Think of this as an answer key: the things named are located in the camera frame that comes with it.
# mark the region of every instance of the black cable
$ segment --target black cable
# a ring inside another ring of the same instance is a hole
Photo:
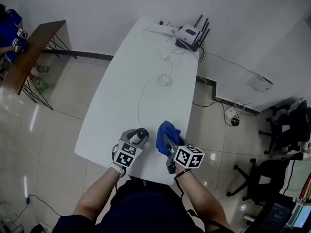
[[[44,202],[43,200],[39,199],[36,195],[29,195],[28,197],[36,197],[38,200],[40,200],[41,202],[45,203],[46,206],[50,207],[46,202]],[[55,210],[53,210],[52,207],[50,207],[50,209],[57,215],[59,215]]]
[[[17,218],[13,221],[13,223],[11,223],[11,225],[9,226],[9,228],[16,222],[16,220],[18,220],[19,216],[23,213],[23,211],[25,211],[27,209],[29,204],[26,205],[26,207],[24,208],[24,210],[22,210],[19,215],[17,216]]]
[[[174,180],[176,181],[176,185],[178,186],[178,188],[179,188],[179,190],[180,190],[180,192],[181,192],[181,195],[180,195],[180,199],[182,200],[183,199],[183,196],[184,196],[184,191],[183,191],[183,189],[181,189],[181,187],[180,187],[180,185],[179,185],[179,182],[178,182],[178,180],[177,180],[177,178],[178,177],[180,177],[180,176],[182,176],[184,173],[186,173],[186,172],[188,172],[188,171],[190,171],[191,169],[185,169],[185,170],[183,170],[182,172],[180,172],[180,173],[178,173],[176,176],[175,176],[175,178],[174,178]]]
[[[238,113],[237,113],[237,115],[235,117],[238,119],[238,121],[240,121],[240,117],[239,117]]]
[[[202,49],[202,54],[201,54],[201,57],[200,57],[200,59],[199,59],[199,63],[201,63],[202,61],[203,61],[203,59],[204,59],[204,56],[205,56],[205,51],[204,51],[204,48],[201,46],[200,47],[201,49]]]
[[[195,102],[192,102],[194,105],[196,105],[196,106],[199,106],[199,107],[210,107],[211,105],[213,105],[213,104],[215,104],[215,103],[220,103],[220,102],[218,102],[218,101],[215,101],[215,102],[213,102],[213,103],[211,103],[210,105],[199,105],[199,104],[197,104],[197,103],[195,103]],[[225,123],[226,123],[226,125],[228,125],[228,126],[230,126],[230,127],[236,127],[236,126],[234,126],[234,125],[230,125],[230,124],[228,124],[227,123],[227,121],[225,120],[225,107],[224,107],[224,105],[222,104],[222,103],[220,103],[221,105],[222,105],[222,107],[223,107],[223,110],[224,110],[224,121],[225,121]]]
[[[40,200],[41,202],[45,203],[48,207],[50,207],[46,202],[44,202],[43,200],[39,199],[36,195],[29,195],[29,196],[27,197],[27,199],[26,199],[26,203],[27,203],[27,200],[28,200],[28,204],[27,204],[26,207],[19,213],[19,215],[17,216],[17,218],[11,223],[11,225],[9,226],[9,228],[16,222],[16,220],[20,217],[20,215],[27,209],[27,207],[28,207],[28,205],[29,205],[29,197],[36,197],[38,200]],[[50,208],[51,208],[51,210],[52,210],[55,214],[59,215],[55,210],[53,210],[52,207],[50,207]]]
[[[233,233],[233,232],[232,232],[230,229],[228,229],[226,226],[224,226],[224,225],[222,225],[222,224],[220,224],[220,223],[218,223],[218,222],[215,222],[215,221],[213,221],[213,220],[211,220],[211,219],[200,218],[200,217],[194,212],[194,210],[192,210],[192,209],[189,209],[189,210],[187,210],[186,212],[188,212],[191,216],[195,216],[195,217],[197,217],[198,219],[202,220],[202,222],[203,222],[204,224],[212,224],[212,225],[215,225],[215,226],[217,226],[218,228],[220,228],[220,229],[222,229],[222,230],[225,230],[225,232]]]

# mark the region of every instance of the marker cube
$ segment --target marker cube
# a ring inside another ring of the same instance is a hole
[[[113,162],[130,168],[141,152],[141,149],[120,140]]]
[[[204,155],[197,147],[179,146],[174,161],[184,168],[199,168]]]

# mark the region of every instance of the black office chair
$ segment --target black office chair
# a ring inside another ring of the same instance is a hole
[[[280,109],[289,110],[290,105],[283,105],[273,111],[273,116],[276,115]],[[307,142],[310,139],[311,133],[311,110],[307,107],[306,101],[302,101],[301,104],[293,110],[291,113],[283,114],[279,117],[277,122],[273,122],[272,118],[267,118],[266,121],[270,123],[271,133],[259,131],[259,134],[267,135],[271,137],[271,142],[268,150],[265,150],[264,154],[269,154],[274,146],[275,150],[279,150],[282,147],[289,147],[291,150],[300,150],[298,142]],[[290,129],[283,132],[282,126],[289,125]]]
[[[227,196],[234,196],[247,187],[247,195],[243,197],[243,201],[251,199],[257,205],[263,206],[272,195],[279,193],[280,189],[283,187],[286,167],[290,160],[302,159],[303,153],[301,152],[290,158],[264,161],[259,166],[256,166],[256,159],[251,159],[252,168],[250,175],[247,175],[238,165],[235,165],[233,168],[243,175],[245,183],[234,192],[227,192]],[[270,183],[259,184],[261,176],[271,178]]]

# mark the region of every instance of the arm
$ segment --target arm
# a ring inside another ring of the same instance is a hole
[[[82,215],[96,222],[98,215],[106,205],[112,189],[120,178],[112,167],[100,177],[80,198],[73,215]]]
[[[22,21],[20,21],[20,23],[17,26],[18,26],[18,29],[24,30]]]
[[[0,48],[0,54],[7,53],[7,52],[10,52],[10,51],[14,51],[14,47],[13,46]]]
[[[184,168],[176,163],[176,173],[178,174],[183,170]],[[218,200],[215,199],[215,197],[201,185],[191,171],[184,173],[177,179],[182,183],[195,211],[200,218],[203,220],[213,220],[229,228],[223,207],[220,205]],[[204,223],[204,225],[207,233],[219,228],[211,224]]]

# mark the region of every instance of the white cable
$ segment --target white cable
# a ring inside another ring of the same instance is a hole
[[[238,66],[238,67],[241,67],[241,68],[245,69],[246,71],[248,71],[248,72],[250,72],[250,73],[253,73],[253,74],[255,74],[255,75],[258,75],[258,76],[260,76],[260,77],[264,78],[264,77],[263,77],[263,76],[261,76],[260,74],[255,73],[255,72],[253,72],[253,71],[251,71],[251,70],[249,70],[249,69],[247,69],[247,68],[245,68],[245,67],[242,67],[241,65],[239,65],[239,64],[237,64],[237,63],[234,63],[234,62],[228,61],[228,60],[226,60],[225,58],[223,58],[223,57],[221,57],[221,56],[219,56],[219,55],[217,55],[217,54],[210,53],[210,52],[205,52],[205,53],[206,53],[206,54],[209,54],[209,55],[216,56],[216,57],[218,57],[218,58],[221,58],[222,60],[224,60],[224,61],[226,61],[226,62],[228,62],[228,63],[230,63],[230,64],[234,64],[234,65],[236,65],[236,66]]]
[[[248,104],[251,104],[251,103],[244,104],[242,102],[242,100],[240,100],[240,99],[234,99],[233,100],[233,107],[234,107],[234,110],[237,112],[237,114],[240,113],[240,116],[257,117],[257,115],[252,114],[252,113],[250,113],[250,114],[243,113],[243,112],[246,112],[246,110],[245,110],[246,107],[245,106],[248,105]]]
[[[173,79],[170,75],[161,74],[158,76],[156,84],[160,87],[170,87],[173,84]]]
[[[196,56],[196,54],[185,44],[183,43],[181,40],[179,40],[177,37],[176,37],[176,40],[178,40],[179,42],[181,42],[186,48],[188,48],[188,50],[199,60],[199,57]]]

